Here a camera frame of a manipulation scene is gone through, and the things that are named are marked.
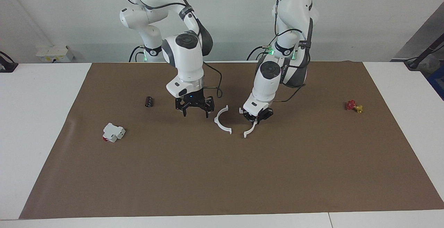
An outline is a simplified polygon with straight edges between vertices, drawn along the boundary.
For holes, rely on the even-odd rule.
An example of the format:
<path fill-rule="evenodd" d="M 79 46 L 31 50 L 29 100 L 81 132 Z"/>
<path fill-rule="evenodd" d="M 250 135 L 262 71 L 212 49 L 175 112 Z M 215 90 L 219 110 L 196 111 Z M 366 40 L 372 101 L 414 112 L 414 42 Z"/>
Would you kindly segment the white half pipe clamp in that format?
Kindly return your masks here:
<path fill-rule="evenodd" d="M 240 114 L 242 114 L 249 122 L 250 122 L 250 116 L 252 116 L 251 114 L 249 114 L 246 110 L 244 110 L 243 108 L 239 108 L 239 113 Z M 247 138 L 247 136 L 249 135 L 249 134 L 251 134 L 253 131 L 254 131 L 254 129 L 255 129 L 255 127 L 256 127 L 256 125 L 257 125 L 257 123 L 255 123 L 255 124 L 251 124 L 251 128 L 249 129 L 249 130 L 246 130 L 244 133 L 243 133 L 243 137 L 244 138 Z"/>
<path fill-rule="evenodd" d="M 229 133 L 230 135 L 232 135 L 232 128 L 230 127 L 225 127 L 221 122 L 220 122 L 220 116 L 222 113 L 227 112 L 229 110 L 229 106 L 226 105 L 225 108 L 222 108 L 217 114 L 216 117 L 214 118 L 214 123 L 223 131 Z"/>

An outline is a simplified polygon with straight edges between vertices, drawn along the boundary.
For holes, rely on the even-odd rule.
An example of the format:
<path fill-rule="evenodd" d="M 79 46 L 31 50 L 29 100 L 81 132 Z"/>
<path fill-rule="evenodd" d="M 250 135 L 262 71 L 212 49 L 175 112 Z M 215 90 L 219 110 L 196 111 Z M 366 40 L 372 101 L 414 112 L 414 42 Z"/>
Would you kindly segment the brown paper table mat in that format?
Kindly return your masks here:
<path fill-rule="evenodd" d="M 239 107 L 255 65 L 214 66 L 232 135 L 215 113 L 175 109 L 170 65 L 91 65 L 20 218 L 444 209 L 362 63 L 311 63 L 306 86 L 247 138 Z M 108 123 L 126 130 L 115 143 Z"/>

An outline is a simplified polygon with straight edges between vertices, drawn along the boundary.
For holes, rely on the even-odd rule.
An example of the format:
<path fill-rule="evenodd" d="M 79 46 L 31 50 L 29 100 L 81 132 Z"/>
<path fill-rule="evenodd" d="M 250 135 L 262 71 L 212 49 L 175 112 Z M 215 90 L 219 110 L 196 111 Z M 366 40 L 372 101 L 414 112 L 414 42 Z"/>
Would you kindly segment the white circuit breaker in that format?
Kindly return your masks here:
<path fill-rule="evenodd" d="M 108 123 L 103 129 L 103 132 L 102 139 L 104 141 L 115 143 L 124 136 L 126 130 L 121 126 L 115 126 L 112 123 Z"/>

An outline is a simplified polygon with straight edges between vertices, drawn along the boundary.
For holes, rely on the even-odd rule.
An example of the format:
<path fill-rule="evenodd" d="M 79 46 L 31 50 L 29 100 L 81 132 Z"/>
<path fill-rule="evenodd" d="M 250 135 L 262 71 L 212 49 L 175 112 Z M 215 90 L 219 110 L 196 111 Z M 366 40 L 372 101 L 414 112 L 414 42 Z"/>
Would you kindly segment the red handwheel yellow valve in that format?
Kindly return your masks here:
<path fill-rule="evenodd" d="M 363 106 L 362 105 L 358 105 L 356 104 L 355 100 L 350 100 L 346 103 L 345 108 L 347 110 L 353 110 L 357 113 L 362 113 L 363 112 Z"/>

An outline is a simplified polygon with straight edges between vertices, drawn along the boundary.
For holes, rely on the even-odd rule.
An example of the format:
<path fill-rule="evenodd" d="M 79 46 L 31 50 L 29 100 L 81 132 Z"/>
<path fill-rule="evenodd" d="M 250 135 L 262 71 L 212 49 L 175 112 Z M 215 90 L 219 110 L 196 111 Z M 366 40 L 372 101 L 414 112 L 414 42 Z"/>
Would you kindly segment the black tripod stand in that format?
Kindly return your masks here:
<path fill-rule="evenodd" d="M 439 51 L 444 47 L 444 33 L 440 35 L 425 51 L 422 52 L 417 57 L 409 58 L 404 61 L 404 65 L 408 68 L 408 70 L 417 70 L 421 61 L 423 61 L 430 54 Z"/>

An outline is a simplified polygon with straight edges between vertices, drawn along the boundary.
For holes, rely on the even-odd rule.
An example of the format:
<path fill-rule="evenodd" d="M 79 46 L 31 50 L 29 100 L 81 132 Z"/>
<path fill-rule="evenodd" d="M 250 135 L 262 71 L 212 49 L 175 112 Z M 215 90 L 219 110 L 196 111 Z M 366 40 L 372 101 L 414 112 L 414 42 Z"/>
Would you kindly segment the blue box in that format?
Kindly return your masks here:
<path fill-rule="evenodd" d="M 427 81 L 444 101 L 444 65 L 428 76 Z"/>

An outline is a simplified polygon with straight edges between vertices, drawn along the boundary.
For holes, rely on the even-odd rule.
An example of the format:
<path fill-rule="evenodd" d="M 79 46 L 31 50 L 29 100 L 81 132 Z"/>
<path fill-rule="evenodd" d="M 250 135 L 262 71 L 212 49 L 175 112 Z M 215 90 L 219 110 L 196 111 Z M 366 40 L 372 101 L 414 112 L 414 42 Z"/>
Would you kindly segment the black stand foot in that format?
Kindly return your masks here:
<path fill-rule="evenodd" d="M 18 65 L 9 55 L 0 51 L 0 73 L 12 73 Z"/>

